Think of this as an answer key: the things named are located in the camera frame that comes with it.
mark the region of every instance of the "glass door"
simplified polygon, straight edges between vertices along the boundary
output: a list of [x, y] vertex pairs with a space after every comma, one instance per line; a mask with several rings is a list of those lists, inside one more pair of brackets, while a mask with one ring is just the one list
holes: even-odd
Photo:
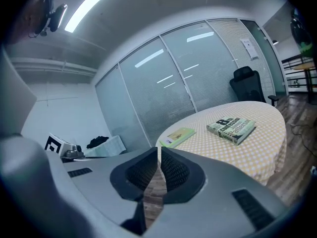
[[237, 64], [206, 22], [179, 28], [162, 37], [184, 75], [198, 111], [237, 101], [229, 84]]
[[169, 126], [195, 113], [178, 69], [159, 38], [119, 65], [152, 146]]
[[[266, 103], [271, 103], [269, 95], [275, 95], [274, 84], [265, 57], [248, 29], [238, 19], [210, 20], [209, 24], [222, 38], [233, 55], [239, 68], [249, 66], [260, 75], [261, 87]], [[242, 39], [248, 39], [254, 47], [256, 57], [252, 58], [244, 47]]]
[[100, 81], [96, 92], [112, 136], [119, 135], [127, 151], [149, 147], [118, 67]]
[[241, 20], [241, 22], [246, 26], [246, 28], [253, 35], [254, 39], [256, 40], [256, 42], [258, 43], [259, 47], [261, 48], [263, 52], [263, 55], [266, 59], [266, 62], [268, 64], [269, 70], [272, 75], [276, 95], [285, 96], [286, 88], [285, 88], [284, 77], [283, 77], [281, 67], [276, 58], [275, 52], [272, 49], [271, 44], [268, 42], [265, 34], [262, 32], [262, 30], [256, 24], [256, 22], [248, 21], [248, 20]]

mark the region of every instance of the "gray plastic panel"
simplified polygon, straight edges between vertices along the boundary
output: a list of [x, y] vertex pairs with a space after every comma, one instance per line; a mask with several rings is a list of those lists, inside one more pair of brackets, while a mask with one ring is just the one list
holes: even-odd
[[137, 202], [121, 198], [110, 182], [110, 173], [116, 166], [137, 157], [146, 150], [148, 149], [90, 161], [69, 162], [64, 163], [64, 166], [67, 171], [82, 168], [92, 170], [88, 174], [73, 177], [72, 181], [92, 205], [121, 225], [125, 220], [133, 217]]
[[137, 237], [83, 196], [58, 154], [21, 136], [1, 138], [0, 152], [0, 177], [7, 192], [42, 232], [52, 237]]
[[200, 165], [206, 182], [189, 202], [164, 205], [145, 237], [237, 238], [254, 233], [255, 228], [232, 196], [233, 191], [242, 188], [247, 189], [273, 217], [286, 211], [273, 192], [238, 168], [181, 150], [170, 150]]

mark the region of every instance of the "desk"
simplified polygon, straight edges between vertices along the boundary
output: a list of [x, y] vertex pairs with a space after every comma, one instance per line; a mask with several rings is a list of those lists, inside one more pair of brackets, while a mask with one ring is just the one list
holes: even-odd
[[[206, 129], [207, 124], [223, 116], [254, 120], [257, 128], [239, 146], [235, 146]], [[180, 127], [192, 128], [196, 133], [176, 149], [230, 163], [263, 185], [274, 172], [283, 168], [287, 144], [285, 122], [281, 113], [269, 104], [234, 102], [200, 111], [178, 121], [166, 129], [156, 143], [159, 160], [159, 140]]]
[[293, 69], [294, 70], [301, 70], [301, 69], [312, 69], [312, 68], [315, 68], [315, 64], [313, 61], [310, 61], [307, 63], [300, 64], [300, 65], [294, 67]]

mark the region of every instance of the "book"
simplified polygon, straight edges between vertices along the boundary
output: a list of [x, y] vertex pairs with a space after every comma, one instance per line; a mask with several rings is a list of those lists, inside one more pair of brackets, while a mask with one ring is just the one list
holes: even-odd
[[162, 146], [165, 147], [176, 147], [180, 143], [184, 142], [187, 138], [195, 134], [193, 129], [180, 128], [171, 135], [167, 136], [163, 140], [160, 140]]
[[207, 125], [211, 133], [239, 145], [254, 129], [255, 121], [237, 117], [222, 117], [220, 120]]

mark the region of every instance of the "black office chair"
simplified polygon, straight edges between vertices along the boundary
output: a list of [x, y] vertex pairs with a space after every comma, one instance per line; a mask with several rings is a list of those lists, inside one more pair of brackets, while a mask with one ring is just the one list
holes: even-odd
[[[234, 78], [230, 80], [230, 85], [239, 101], [261, 101], [266, 103], [260, 75], [256, 70], [251, 70], [250, 67], [245, 66], [237, 69], [233, 76]], [[272, 100], [273, 107], [275, 102], [279, 100], [275, 95], [269, 95], [268, 98]]]

